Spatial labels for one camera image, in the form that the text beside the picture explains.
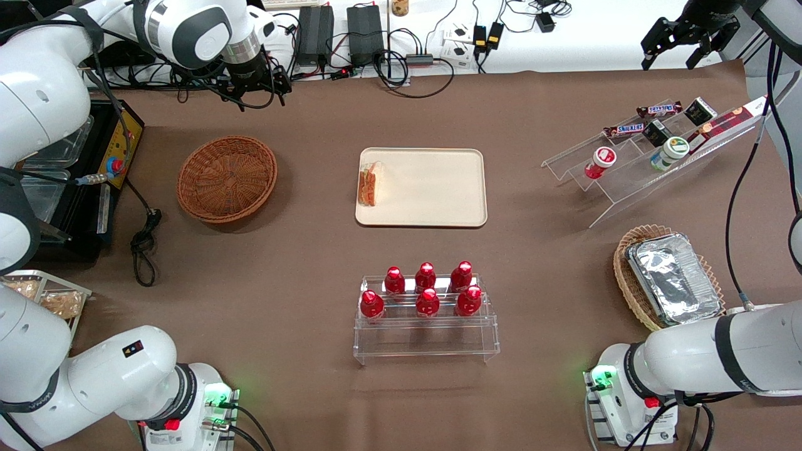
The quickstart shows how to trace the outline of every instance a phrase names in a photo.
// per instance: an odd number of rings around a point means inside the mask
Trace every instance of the red button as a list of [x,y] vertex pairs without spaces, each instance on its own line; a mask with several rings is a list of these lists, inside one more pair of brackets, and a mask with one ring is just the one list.
[[177,431],[179,426],[181,426],[181,420],[177,420],[175,418],[164,422],[164,428],[168,431]]
[[660,407],[660,400],[652,396],[643,400],[643,404],[646,404],[646,408]]

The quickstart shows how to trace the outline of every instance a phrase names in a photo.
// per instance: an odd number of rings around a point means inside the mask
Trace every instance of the acrylic display rack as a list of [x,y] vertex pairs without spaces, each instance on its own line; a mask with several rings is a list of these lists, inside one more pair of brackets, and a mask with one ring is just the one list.
[[[435,290],[440,309],[434,318],[419,318],[415,309],[415,276],[404,276],[406,294],[384,290],[384,276],[365,276],[357,297],[354,357],[362,365],[372,357],[482,356],[487,362],[500,352],[498,322],[478,274],[472,283],[482,289],[482,306],[473,316],[454,316],[458,294],[448,293],[450,276],[439,274]],[[384,316],[365,318],[359,311],[361,293],[373,290],[384,299]]]
[[[664,100],[659,104],[672,103],[672,100]],[[660,119],[660,122],[671,131],[672,136],[681,136],[687,139],[699,129],[699,126],[691,122],[684,113],[655,119]],[[582,191],[587,192],[591,187],[596,186],[604,193],[605,201],[609,202],[610,206],[590,224],[589,227],[593,227],[602,219],[607,219],[631,207],[648,197],[656,189],[676,180],[680,176],[705,167],[710,163],[719,148],[752,130],[759,119],[760,117],[756,116],[736,125],[728,132],[731,135],[727,139],[702,146],[693,155],[686,156],[679,162],[674,163],[665,172],[652,168],[650,158],[659,149],[655,148],[641,133],[628,139],[612,140],[605,136],[604,133],[599,133],[563,153],[552,156],[544,161],[541,167],[549,168],[559,181],[563,181],[566,177],[571,177],[577,182]],[[651,118],[642,119],[638,116],[633,116],[615,124],[615,126],[640,122],[648,123],[651,120]],[[591,180],[585,175],[585,166],[591,161],[593,152],[601,146],[615,150],[617,160],[615,165],[607,169],[601,178]]]

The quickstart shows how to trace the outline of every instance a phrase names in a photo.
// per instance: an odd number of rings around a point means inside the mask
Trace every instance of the brown wicker basket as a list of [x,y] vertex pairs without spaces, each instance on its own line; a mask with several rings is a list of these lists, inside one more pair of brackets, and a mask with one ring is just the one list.
[[[635,227],[627,232],[624,238],[621,238],[621,242],[618,243],[618,248],[616,248],[613,256],[615,278],[618,280],[618,286],[624,294],[624,299],[626,299],[627,305],[630,306],[630,310],[635,313],[635,316],[641,323],[648,327],[650,331],[658,331],[668,327],[668,325],[664,324],[658,318],[657,314],[654,313],[654,308],[649,298],[646,297],[641,283],[638,281],[629,262],[626,260],[626,248],[636,242],[644,242],[670,233],[672,233],[671,229],[662,225],[640,225],[639,227]],[[719,286],[719,282],[715,279],[715,275],[713,275],[713,270],[710,268],[710,265],[705,262],[704,257],[699,254],[696,254],[696,256],[699,257],[699,262],[702,263],[702,268],[704,268],[707,277],[709,277],[710,281],[713,283],[715,292],[719,295],[723,306],[724,298],[721,295],[721,287]]]
[[187,158],[178,174],[178,202],[190,216],[221,224],[255,212],[273,192],[276,157],[259,140],[225,136]]

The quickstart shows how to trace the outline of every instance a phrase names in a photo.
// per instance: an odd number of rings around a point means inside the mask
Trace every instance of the red bottle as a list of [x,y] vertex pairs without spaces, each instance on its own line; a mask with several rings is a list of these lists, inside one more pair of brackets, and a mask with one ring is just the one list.
[[384,299],[373,290],[365,290],[359,301],[359,311],[366,318],[380,318],[384,315]]
[[437,280],[435,267],[430,262],[425,262],[415,274],[415,293],[423,293],[427,288],[434,288],[435,280]]
[[470,262],[462,262],[456,269],[452,271],[452,282],[448,286],[448,291],[451,293],[461,293],[471,285],[473,278],[473,266]]
[[454,315],[473,316],[480,307],[482,307],[482,289],[477,285],[471,285],[457,298],[456,304],[454,304]]
[[437,297],[437,292],[434,288],[423,290],[423,293],[418,296],[418,300],[415,302],[415,308],[421,318],[437,316],[437,311],[440,310],[440,298]]
[[390,266],[387,276],[384,278],[384,290],[394,295],[404,294],[404,280],[401,270],[396,266]]

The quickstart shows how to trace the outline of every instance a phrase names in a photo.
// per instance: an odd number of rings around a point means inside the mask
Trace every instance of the snickers bar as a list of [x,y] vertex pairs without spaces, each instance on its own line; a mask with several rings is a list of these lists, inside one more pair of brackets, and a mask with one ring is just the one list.
[[630,124],[621,125],[619,127],[604,127],[604,134],[608,138],[618,138],[620,136],[634,135],[635,133],[643,133],[646,128],[645,124]]
[[668,105],[654,105],[653,107],[640,107],[636,111],[638,116],[641,117],[660,117],[672,116],[683,110],[683,106],[679,102],[674,102]]

